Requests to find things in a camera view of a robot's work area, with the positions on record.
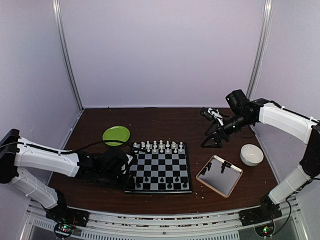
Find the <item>black white chess board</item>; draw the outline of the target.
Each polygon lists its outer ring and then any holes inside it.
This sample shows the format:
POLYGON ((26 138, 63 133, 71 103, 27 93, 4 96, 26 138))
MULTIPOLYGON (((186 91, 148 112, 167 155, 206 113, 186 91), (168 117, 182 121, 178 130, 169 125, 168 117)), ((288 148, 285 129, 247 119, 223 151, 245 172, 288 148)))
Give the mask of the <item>black white chess board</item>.
POLYGON ((130 166, 129 179, 124 188, 126 194, 191 194, 193 192, 190 161, 187 144, 183 141, 154 141, 153 143, 137 142, 138 148, 132 144, 132 156, 136 160, 130 166), (151 177, 158 177, 158 183, 151 183, 151 177), (187 187, 181 177, 187 177, 187 187))

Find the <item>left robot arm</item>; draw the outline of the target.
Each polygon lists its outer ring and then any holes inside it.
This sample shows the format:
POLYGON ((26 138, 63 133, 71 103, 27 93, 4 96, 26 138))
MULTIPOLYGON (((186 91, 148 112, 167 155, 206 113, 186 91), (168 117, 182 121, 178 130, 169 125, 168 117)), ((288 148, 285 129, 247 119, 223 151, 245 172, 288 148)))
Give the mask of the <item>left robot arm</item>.
POLYGON ((28 168, 63 174, 86 182, 120 184, 127 180, 134 157, 113 147, 104 153, 88 153, 85 148, 62 150, 39 145, 11 129, 0 141, 0 182, 12 184, 39 202, 61 222, 72 218, 64 194, 50 188, 28 172, 28 168))

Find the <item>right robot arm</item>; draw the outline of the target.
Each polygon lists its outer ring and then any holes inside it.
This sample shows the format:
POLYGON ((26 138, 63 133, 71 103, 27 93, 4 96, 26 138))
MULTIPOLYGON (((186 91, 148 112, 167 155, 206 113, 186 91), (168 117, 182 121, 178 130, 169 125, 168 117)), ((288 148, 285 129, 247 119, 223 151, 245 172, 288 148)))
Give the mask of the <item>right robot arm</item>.
POLYGON ((297 166, 289 164, 287 175, 261 199, 256 216, 259 220, 266 221, 276 212, 277 205, 319 177, 320 122, 292 111, 274 100, 250 100, 241 89, 232 91, 225 99, 231 110, 230 115, 225 115, 213 107, 202 107, 199 112, 211 122, 204 134, 202 148, 222 148, 223 142, 229 142, 232 134, 258 124, 258 131, 261 131, 262 127, 271 131, 263 133, 277 151, 292 150, 297 154, 297 166))

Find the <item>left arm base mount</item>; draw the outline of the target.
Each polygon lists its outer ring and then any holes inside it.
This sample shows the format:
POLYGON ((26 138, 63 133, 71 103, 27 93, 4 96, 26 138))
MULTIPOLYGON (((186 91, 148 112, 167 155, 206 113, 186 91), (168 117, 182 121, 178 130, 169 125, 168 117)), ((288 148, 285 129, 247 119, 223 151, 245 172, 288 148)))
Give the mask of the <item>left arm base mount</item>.
POLYGON ((46 217, 56 223, 67 224, 72 227, 86 227, 90 213, 88 211, 67 208, 66 211, 44 209, 46 217))

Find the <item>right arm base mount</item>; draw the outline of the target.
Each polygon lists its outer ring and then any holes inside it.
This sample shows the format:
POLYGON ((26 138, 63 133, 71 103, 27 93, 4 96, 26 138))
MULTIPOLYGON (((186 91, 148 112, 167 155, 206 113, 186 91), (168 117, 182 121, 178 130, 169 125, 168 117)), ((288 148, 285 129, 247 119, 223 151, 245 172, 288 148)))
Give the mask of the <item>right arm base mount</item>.
POLYGON ((282 216, 280 210, 276 210, 274 213, 263 213, 260 207, 241 210, 238 214, 243 227, 271 221, 282 216))

